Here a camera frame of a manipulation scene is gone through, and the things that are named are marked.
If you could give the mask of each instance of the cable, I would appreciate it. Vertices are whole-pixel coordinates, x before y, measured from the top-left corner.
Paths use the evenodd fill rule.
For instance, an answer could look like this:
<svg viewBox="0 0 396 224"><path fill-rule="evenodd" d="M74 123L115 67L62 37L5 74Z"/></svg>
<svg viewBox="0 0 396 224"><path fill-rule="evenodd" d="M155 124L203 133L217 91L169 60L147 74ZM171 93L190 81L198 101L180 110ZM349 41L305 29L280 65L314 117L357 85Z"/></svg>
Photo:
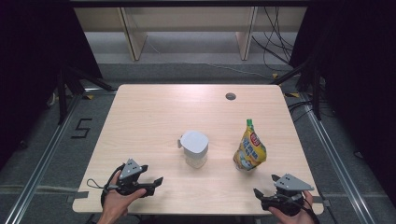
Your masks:
<svg viewBox="0 0 396 224"><path fill-rule="evenodd" d="M283 52L284 52L284 54L285 54L285 57L286 57L286 59L289 61L289 60L290 60L290 59L289 59L290 54L285 50L286 46L283 44L283 40L284 40L284 39L282 38L282 36L280 35L280 32L279 32L279 20L278 20L279 7L275 7L275 9L276 9L276 20L275 20L275 22L273 22L273 21L271 20L270 15L268 14L267 8L264 7L264 10L265 10L265 13L266 13L266 15L267 15L267 18L268 18L268 20L269 20L269 22L271 23L271 26L272 26L272 28L273 28L270 37L269 37L269 38L267 37L267 38L270 40L271 37L272 37L272 35L273 35L273 33L275 33L275 34L277 35L277 37L279 38L279 41L280 41L280 43L281 43L281 45L282 45L282 49L283 49Z"/></svg>
<svg viewBox="0 0 396 224"><path fill-rule="evenodd" d="M148 40L148 39L147 39L146 41L147 41L147 43L148 43L159 55L161 55L161 53L160 53L157 49L155 49L154 46L151 45L151 43L149 43L149 40ZM271 79L271 80L272 80L271 77L266 77L265 75L262 75L262 74L260 74L260 73L246 72L246 71L234 69L234 68L231 68L231 67L215 65L215 64L213 64L213 63L186 63L186 62L168 62L168 61L165 61L165 62L166 62L166 63L185 63L185 64L204 64L204 65L208 65L208 66L212 66L212 67L216 67L216 68L222 68L222 69L232 70L232 71L235 71L235 72L238 72L238 73L242 73L242 74L256 75L256 76L259 76L259 77L264 77L264 78L267 78L267 79Z"/></svg>
<svg viewBox="0 0 396 224"><path fill-rule="evenodd" d="M299 208L303 209L303 210L312 218L312 220L314 221L315 224L319 224L319 223L320 223L320 222L319 222L319 219L318 219L318 217L317 217L317 215L314 213L314 210L312 209L311 203L309 203L306 199L304 199L304 200L308 203L308 205L309 205L309 207L310 207L311 209L306 208L306 207L300 205L299 203L295 202L291 197L288 197L288 196L286 196L286 195L283 195L283 194L276 194L276 197L287 199L288 202L290 202L290 203L292 203L292 204L298 206Z"/></svg>
<svg viewBox="0 0 396 224"><path fill-rule="evenodd" d="M289 112L290 112L290 114L292 115L293 112L294 112L294 110L295 110L296 108L300 107L301 105L311 105L311 104L312 104L312 100L310 100L310 101L299 102L299 103L296 103L296 104L293 104L293 105L288 105Z"/></svg>
<svg viewBox="0 0 396 224"><path fill-rule="evenodd" d="M289 71L290 71L290 70L282 70L282 69L276 69L276 68L270 67L270 66L267 64L267 62L265 61L265 52L266 52L266 51L269 51L270 53L272 53L275 57L277 57L277 58L278 58L279 60L281 60L283 63L288 64L288 62L285 61L283 58L279 57L277 54L273 53L271 50L269 50L269 49L267 48L268 42L267 42L267 44L266 44L265 46L263 46L263 45L261 45L256 39L254 39L254 40L256 41L257 44L259 44L260 47L262 47L262 49L264 49L264 54L262 55L262 60L264 61L264 65L265 65L267 68L269 68L269 69L271 69L271 70L274 70L274 71L278 71L278 72L289 72Z"/></svg>
<svg viewBox="0 0 396 224"><path fill-rule="evenodd" d="M263 46L261 43L259 43L259 41L256 40L256 38L254 36L251 37L262 49L268 51L269 53L271 53L272 55L274 55L276 58L278 58L280 61L282 61L283 63L289 63L288 61L284 60L283 58L281 58L279 55L275 54L273 51L269 50L268 48L266 48L265 46Z"/></svg>
<svg viewBox="0 0 396 224"><path fill-rule="evenodd" d="M280 46L280 45L274 43L274 42L270 39L270 37L268 37L268 35L267 35L265 32L262 32L262 33L264 34L264 36L267 38L267 40L268 40L271 44L273 44L274 46L276 46L276 47L278 47L278 48L280 48L280 49L283 49L282 46Z"/></svg>
<svg viewBox="0 0 396 224"><path fill-rule="evenodd" d="M96 186L93 186L93 185L90 185L90 180L96 185ZM94 181L92 178L89 178L88 180L87 180L87 185L88 185L88 187L91 187L91 188L94 188L94 189L103 189L104 187L100 187L97 183L96 183L96 181Z"/></svg>
<svg viewBox="0 0 396 224"><path fill-rule="evenodd" d="M85 224L92 224L92 220L93 220L94 216L95 216L95 214L91 214L90 217L88 218L88 220L85 222Z"/></svg>
<svg viewBox="0 0 396 224"><path fill-rule="evenodd" d="M312 111L312 109L309 109L308 111L305 111L300 117L298 117L297 119L295 119L295 120L293 121L293 123L297 122L297 120L299 120L300 118L302 118L304 115L306 115L308 112L311 112L311 111Z"/></svg>

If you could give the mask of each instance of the yellow snack bag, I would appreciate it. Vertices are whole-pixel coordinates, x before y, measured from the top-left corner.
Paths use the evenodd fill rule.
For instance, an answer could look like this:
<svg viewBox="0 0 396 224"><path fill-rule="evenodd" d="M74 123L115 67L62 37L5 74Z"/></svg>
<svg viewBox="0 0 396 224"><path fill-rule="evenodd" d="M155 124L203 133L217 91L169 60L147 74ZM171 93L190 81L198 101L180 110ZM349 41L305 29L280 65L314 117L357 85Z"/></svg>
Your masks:
<svg viewBox="0 0 396 224"><path fill-rule="evenodd" d="M247 119L247 129L233 155L236 169L251 170L267 159L267 150L254 132L253 121Z"/></svg>

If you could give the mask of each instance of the black cable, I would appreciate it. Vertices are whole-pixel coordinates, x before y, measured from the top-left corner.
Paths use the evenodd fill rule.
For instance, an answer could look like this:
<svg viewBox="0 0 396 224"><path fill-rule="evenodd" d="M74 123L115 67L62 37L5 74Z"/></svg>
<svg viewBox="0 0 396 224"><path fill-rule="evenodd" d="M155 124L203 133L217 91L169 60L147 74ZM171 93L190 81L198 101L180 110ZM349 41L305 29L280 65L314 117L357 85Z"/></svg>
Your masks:
<svg viewBox="0 0 396 224"><path fill-rule="evenodd" d="M85 224L92 224L92 220L93 220L94 216L95 216L95 214L91 214L90 217L88 218L88 220L85 222Z"/></svg>
<svg viewBox="0 0 396 224"><path fill-rule="evenodd" d="M286 50L286 46L283 44L283 38L282 38L282 36L280 35L280 27L279 27L279 19L278 19L278 16L279 16L279 7L276 7L275 8L275 13L276 13L276 20L275 20L275 26L277 26L277 30L276 30L276 28L274 27L274 29L276 30L276 35L277 35L277 37L279 38L279 41L280 41L280 43L281 43L281 45L282 45L282 49L283 49L283 53L285 54L285 56L286 56L286 58L288 59L288 61L290 61L290 54L289 54L289 52Z"/></svg>
<svg viewBox="0 0 396 224"><path fill-rule="evenodd" d="M320 103L325 103L325 104L327 104L328 103L328 101L327 101L327 99L326 99L326 87L323 85L323 84L319 84L319 87L320 87L320 98L322 98L323 100L321 100L321 101L319 101ZM331 106L326 106L326 107L321 107L322 109L323 108L332 108ZM323 111L319 111L320 112L320 114L322 114L322 115L324 115L324 116L326 116L326 117L328 117L328 118L336 118L336 116L334 115L334 112L332 112L332 111L330 111L330 112L332 112L332 115L330 115L330 114L326 114L326 113L324 113Z"/></svg>
<svg viewBox="0 0 396 224"><path fill-rule="evenodd" d="M277 57L280 61L282 61L283 63L288 63L288 61L284 60L283 58L281 58L279 55L277 55L276 53L274 53L273 51L269 50L268 48L266 48L265 46L263 46L261 43L259 43L259 41L256 40L256 38L254 36L251 37L262 49L268 51L269 53L271 53L272 55L274 55L275 57Z"/></svg>
<svg viewBox="0 0 396 224"><path fill-rule="evenodd" d="M267 64L267 62L265 61L265 50L264 50L264 54L262 55L262 59L263 59L263 61L264 61L265 67L267 67L268 69L271 69L271 70L277 71L277 72L289 72L289 71L290 71L290 70L276 69L276 68L270 67L270 66Z"/></svg>
<svg viewBox="0 0 396 224"><path fill-rule="evenodd" d="M280 49L283 49L282 46L280 46L280 45L274 43L274 42L270 39L270 37L268 37L268 35L267 35L265 32L263 32L263 34L265 35L265 37L267 38L267 40L268 40L271 44L273 44L274 46L276 46L276 47L278 47L278 48L280 48Z"/></svg>
<svg viewBox="0 0 396 224"><path fill-rule="evenodd" d="M277 35L277 37L279 38L280 43L281 43L281 45L282 45L283 52L284 52L284 54L285 54L287 60L289 60L288 56L290 56L290 55L289 55L289 53L288 53L287 51L285 51L286 46L283 44L282 36L280 35L279 31L276 30L276 26L278 27L278 30L279 30L279 20L278 20L279 7L276 7L276 20L275 20L275 22L273 22L273 21L271 20L271 17L269 16L266 7L264 7L264 10L265 10L265 13L266 13L266 15L267 15L268 20L269 20L270 23L271 23L272 28L273 28L273 30L272 30L272 32L271 32L271 35L270 35L270 38L269 38L269 39L271 39L273 33L275 33L275 34Z"/></svg>
<svg viewBox="0 0 396 224"><path fill-rule="evenodd" d="M292 204L298 206L299 208L303 209L312 218L312 220L314 221L315 224L319 224L320 223L317 215L314 213L314 210L312 209L311 203L309 203L306 199L304 199L304 200L308 203L308 205L309 205L309 207L311 209L306 208L303 205L300 205L299 203L295 202L291 197L288 197L286 195L276 194L276 197L287 199L290 203L292 203Z"/></svg>
<svg viewBox="0 0 396 224"><path fill-rule="evenodd" d="M100 196L100 202L101 202L101 204L102 204L102 207L103 207L103 204L105 203L105 197L106 197L107 194L108 194L108 191L109 191L109 188L108 188L108 187L109 187L109 185L110 185L111 180L113 179L114 175L115 175L118 171L121 171L121 170L124 168L124 166L125 166L125 163L123 163L121 166L117 167L117 169L113 172L113 174L111 174L110 178L107 180L107 183L106 183L105 186L103 187L102 195Z"/></svg>
<svg viewBox="0 0 396 224"><path fill-rule="evenodd" d="M273 27L273 30L272 30L272 33L271 33L269 39L271 39L271 37L272 37L273 34L274 34L274 27ZM265 64L266 67L268 67L269 69L273 69L273 68L271 68L271 67L267 64L267 62L265 61L265 50L267 49L268 44L269 44L269 41L267 41L267 44L266 44L265 47L263 48L263 49L264 49L264 54L262 55L262 60L264 61L264 64Z"/></svg>
<svg viewBox="0 0 396 224"><path fill-rule="evenodd" d="M294 110L296 108L300 107L301 105L311 105L311 104L312 104L312 101L310 100L310 101L302 101L302 102L299 102L299 103L296 103L296 104L288 105L289 112L292 115Z"/></svg>
<svg viewBox="0 0 396 224"><path fill-rule="evenodd" d="M304 115L306 115L307 113L309 113L309 112L311 112L311 111L312 111L312 109L309 109L308 111L305 111L300 117L298 117L297 119L295 119L295 120L293 121L293 123L297 122L300 118L302 118Z"/></svg>

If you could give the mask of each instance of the gray floor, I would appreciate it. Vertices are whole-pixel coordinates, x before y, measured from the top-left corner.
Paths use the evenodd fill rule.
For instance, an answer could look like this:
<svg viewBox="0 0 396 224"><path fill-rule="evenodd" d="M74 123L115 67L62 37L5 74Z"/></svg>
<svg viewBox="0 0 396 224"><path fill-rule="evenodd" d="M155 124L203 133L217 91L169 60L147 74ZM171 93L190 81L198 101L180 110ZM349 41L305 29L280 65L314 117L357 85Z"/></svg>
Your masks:
<svg viewBox="0 0 396 224"><path fill-rule="evenodd" d="M261 34L256 34L263 43ZM285 34L290 43L295 34ZM241 61L236 40L229 33L170 34L153 33L139 62L131 62L123 34L87 34L96 60L105 81L117 87L122 83L261 83L272 81L273 74L284 72L270 70L262 60L262 50L252 43L248 61ZM282 51L272 47L277 53ZM269 66L276 69L290 69L278 59L265 55ZM281 85L285 93L296 92L294 84L298 77ZM87 89L96 88L85 83ZM73 196L88 166L92 151L106 119L114 94L92 91L93 98L75 98L73 112L59 145L55 148L35 195L30 201L21 223L85 223L91 214L78 214L72 209ZM288 105L300 102L301 97L285 97ZM346 167L346 173L353 180L358 193L367 205L375 223L394 223L396 211L373 173L364 160L354 156L356 150L348 134L326 103L321 103L320 122L330 136L333 146ZM297 108L292 114L296 131L300 137L318 189L330 201L330 210L338 223L371 223L361 221L361 215L354 208L354 202L343 186L334 169L322 140L318 137L306 107ZM14 153L0 173L0 222L19 198L23 187L29 182L36 165L46 150L58 125L57 104L43 112L32 129L24 150ZM92 119L83 123L90 128L87 138L73 139L81 135L76 131L80 119ZM329 208L319 215L321 223L334 223ZM256 222L276 223L274 217L256 217ZM229 223L226 217L216 223ZM123 217L120 223L136 223L133 216Z"/></svg>

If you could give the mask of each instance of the table top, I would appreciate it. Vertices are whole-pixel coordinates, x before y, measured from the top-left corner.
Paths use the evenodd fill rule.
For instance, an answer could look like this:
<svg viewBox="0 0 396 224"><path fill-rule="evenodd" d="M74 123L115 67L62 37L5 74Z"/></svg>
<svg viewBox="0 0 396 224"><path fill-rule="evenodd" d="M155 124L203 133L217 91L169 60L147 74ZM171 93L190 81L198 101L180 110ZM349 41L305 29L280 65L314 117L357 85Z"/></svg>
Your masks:
<svg viewBox="0 0 396 224"><path fill-rule="evenodd" d="M234 100L226 98L235 95ZM233 154L252 119L267 148L267 161L250 172L235 169ZM177 140L195 130L209 139L207 162L199 169L185 162ZM133 214L267 215L254 196L276 192L271 175L294 175L315 186L284 96L275 85L122 85L107 115L75 199L76 212L101 212L100 189L114 170L134 159L148 170L139 183L163 176L154 196L138 199ZM314 203L317 214L321 203Z"/></svg>

